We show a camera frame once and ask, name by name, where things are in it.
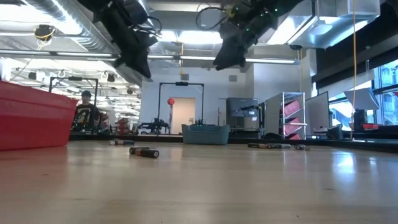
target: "blue plastic basket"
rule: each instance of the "blue plastic basket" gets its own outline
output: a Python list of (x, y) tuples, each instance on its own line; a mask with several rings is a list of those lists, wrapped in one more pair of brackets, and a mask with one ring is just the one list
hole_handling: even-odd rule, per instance
[(226, 126), (187, 126), (182, 124), (182, 137), (185, 144), (228, 143), (229, 125)]

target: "red bin on shelf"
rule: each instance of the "red bin on shelf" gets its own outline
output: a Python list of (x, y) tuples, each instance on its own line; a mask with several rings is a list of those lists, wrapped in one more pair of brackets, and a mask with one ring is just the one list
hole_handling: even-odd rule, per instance
[(64, 146), (77, 100), (0, 81), (0, 151)]

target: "person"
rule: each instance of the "person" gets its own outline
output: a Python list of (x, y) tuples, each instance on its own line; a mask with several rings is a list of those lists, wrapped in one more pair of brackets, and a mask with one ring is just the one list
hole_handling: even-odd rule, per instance
[(81, 93), (82, 104), (76, 107), (75, 111), (75, 131), (81, 131), (82, 129), (91, 129), (94, 121), (94, 127), (98, 125), (101, 117), (101, 113), (95, 105), (90, 103), (91, 93), (90, 91), (83, 91)]

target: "ceiling pipe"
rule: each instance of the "ceiling pipe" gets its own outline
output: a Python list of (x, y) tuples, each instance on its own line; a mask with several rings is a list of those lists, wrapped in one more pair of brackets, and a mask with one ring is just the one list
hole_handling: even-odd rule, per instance
[(52, 16), (56, 27), (65, 34), (81, 34), (82, 39), (74, 39), (90, 52), (116, 53), (115, 48), (98, 31), (94, 24), (82, 13), (74, 0), (22, 0), (36, 10)]

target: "battery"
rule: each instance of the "battery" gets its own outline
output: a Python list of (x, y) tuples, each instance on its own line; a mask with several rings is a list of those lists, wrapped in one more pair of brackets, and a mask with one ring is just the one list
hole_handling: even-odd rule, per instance
[(130, 155), (136, 155), (136, 156), (142, 156), (142, 157), (156, 159), (159, 157), (159, 151), (149, 149), (149, 147), (131, 147)]
[(133, 146), (134, 141), (133, 140), (120, 140), (120, 139), (113, 139), (109, 141), (109, 144), (114, 146), (114, 145), (119, 145), (119, 146)]

